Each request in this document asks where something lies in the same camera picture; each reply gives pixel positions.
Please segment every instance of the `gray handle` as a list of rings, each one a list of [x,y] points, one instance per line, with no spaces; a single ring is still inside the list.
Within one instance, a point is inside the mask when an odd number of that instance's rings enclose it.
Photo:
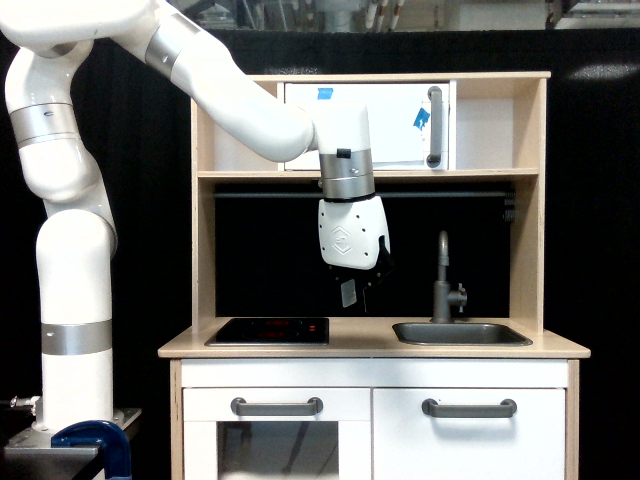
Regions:
[[[433,398],[422,402],[424,414],[436,418],[511,418],[517,409],[509,398],[500,405],[438,405]]]
[[[427,165],[435,168],[442,160],[442,90],[431,87],[428,95],[431,100],[431,153]]]
[[[322,408],[322,400],[316,397],[307,403],[247,403],[240,397],[231,401],[231,411],[240,417],[312,417]]]

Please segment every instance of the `sink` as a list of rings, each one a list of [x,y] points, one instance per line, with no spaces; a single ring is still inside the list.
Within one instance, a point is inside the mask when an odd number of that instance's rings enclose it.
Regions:
[[[520,347],[533,342],[495,323],[396,323],[398,340],[416,345],[496,345]]]

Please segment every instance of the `blue sticker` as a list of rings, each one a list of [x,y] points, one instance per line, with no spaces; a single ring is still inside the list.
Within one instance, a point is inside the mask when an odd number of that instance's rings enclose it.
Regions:
[[[318,100],[331,100],[332,95],[333,95],[333,88],[318,89]]]
[[[424,108],[421,108],[418,112],[418,116],[416,117],[416,121],[413,122],[414,127],[418,127],[419,130],[422,130],[429,121],[431,115]]]

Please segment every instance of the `induction cooktop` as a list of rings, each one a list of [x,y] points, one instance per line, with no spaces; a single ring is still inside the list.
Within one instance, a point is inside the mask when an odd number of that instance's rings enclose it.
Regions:
[[[216,345],[326,345],[329,319],[322,317],[232,318],[205,342]]]

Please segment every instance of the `gray faucet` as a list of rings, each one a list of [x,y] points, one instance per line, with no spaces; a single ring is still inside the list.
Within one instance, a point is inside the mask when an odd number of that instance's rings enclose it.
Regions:
[[[462,307],[467,304],[467,292],[458,284],[458,290],[451,290],[447,282],[449,266],[449,237],[444,230],[440,232],[438,248],[438,280],[433,284],[433,318],[432,323],[453,323],[451,307]]]

